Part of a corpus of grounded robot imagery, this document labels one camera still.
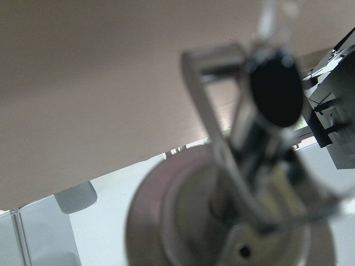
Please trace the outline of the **black computer monitor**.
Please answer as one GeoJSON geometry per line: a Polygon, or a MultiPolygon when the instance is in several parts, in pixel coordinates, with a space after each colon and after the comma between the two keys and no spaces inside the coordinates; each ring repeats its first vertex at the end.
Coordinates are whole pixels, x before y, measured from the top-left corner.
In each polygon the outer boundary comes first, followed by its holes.
{"type": "Polygon", "coordinates": [[[307,120],[321,148],[339,170],[354,168],[354,30],[304,78],[312,109],[307,120]]]}

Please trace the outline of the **glass sauce dispenser bottle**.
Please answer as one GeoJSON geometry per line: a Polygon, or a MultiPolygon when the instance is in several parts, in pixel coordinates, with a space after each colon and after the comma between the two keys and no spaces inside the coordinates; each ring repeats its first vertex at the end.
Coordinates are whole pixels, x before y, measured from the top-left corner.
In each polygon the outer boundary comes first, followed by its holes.
{"type": "Polygon", "coordinates": [[[329,133],[305,98],[290,41],[302,1],[264,1],[250,50],[186,50],[185,86],[210,142],[153,168],[130,203],[129,265],[336,265],[329,219],[349,215],[354,190],[313,178],[293,146],[304,117],[329,133]]]}

